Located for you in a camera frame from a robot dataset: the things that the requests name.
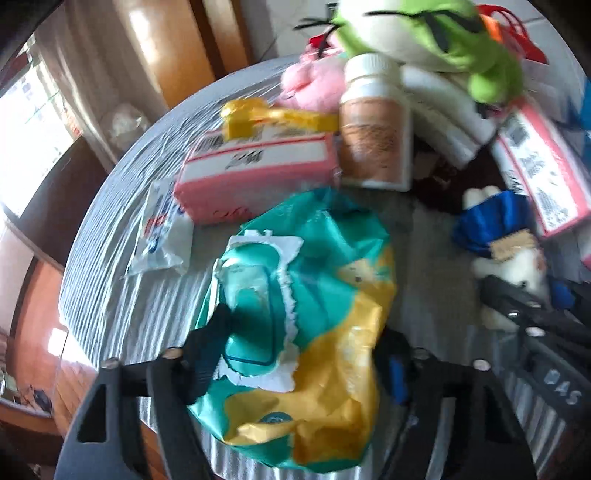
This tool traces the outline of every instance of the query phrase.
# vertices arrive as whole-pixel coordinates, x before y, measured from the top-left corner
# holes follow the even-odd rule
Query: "stuffed animal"
[[[278,106],[322,113],[339,113],[340,98],[346,90],[346,58],[302,59],[281,76]]]
[[[491,38],[470,0],[342,0],[331,23],[350,57],[378,51],[434,72],[469,73],[468,91],[479,103],[504,103],[522,91],[518,59]]]
[[[521,244],[513,242],[508,255],[502,260],[475,259],[472,264],[474,276],[480,279],[495,275],[523,288],[543,304],[549,305],[550,292],[544,253],[524,228],[529,216],[527,198],[511,191],[501,192],[497,187],[486,187],[482,190],[467,190],[463,204],[465,212],[453,234],[454,241],[460,246],[484,257],[494,255],[491,254],[490,245],[496,240],[509,236],[516,238],[517,232],[522,240],[526,239]],[[481,318],[488,329],[517,331],[515,323],[489,307],[482,307]]]

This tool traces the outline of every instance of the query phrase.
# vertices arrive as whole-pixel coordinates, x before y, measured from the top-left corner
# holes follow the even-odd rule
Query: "tiled floor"
[[[583,99],[585,75],[566,43],[552,25],[527,0],[478,1],[476,4],[500,5],[511,10],[528,28],[531,38],[548,57],[553,85],[571,99],[579,109]],[[311,36],[322,33],[322,27],[293,31],[302,17],[326,17],[323,0],[242,0],[242,9],[251,35],[257,61],[299,54]],[[372,5],[384,2],[367,1]]]

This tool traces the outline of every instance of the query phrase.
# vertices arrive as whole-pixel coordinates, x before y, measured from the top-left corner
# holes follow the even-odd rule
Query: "teal and yellow package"
[[[263,240],[246,241],[253,232]],[[220,361],[235,371],[218,375],[190,411],[217,439],[269,466],[325,473],[358,465],[378,408],[372,348],[397,291],[389,235],[373,213],[321,189],[293,196],[233,239],[241,236],[216,280],[240,324]],[[285,259],[286,250],[295,254]],[[207,301],[196,328],[208,311]],[[244,384],[278,372],[294,351],[290,391]]]

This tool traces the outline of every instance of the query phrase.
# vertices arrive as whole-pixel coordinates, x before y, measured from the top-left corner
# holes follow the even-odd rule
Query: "pill bottle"
[[[400,67],[380,53],[345,66],[340,102],[343,184],[406,192],[411,187],[413,134]]]

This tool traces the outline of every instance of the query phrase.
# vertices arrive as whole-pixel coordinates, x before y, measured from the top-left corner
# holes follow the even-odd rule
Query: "white plastic bag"
[[[193,222],[173,196],[175,183],[175,178],[162,179],[150,187],[127,275],[165,268],[187,272]]]
[[[105,115],[101,125],[108,132],[109,143],[121,153],[127,152],[152,126],[142,112],[128,103],[118,105]]]

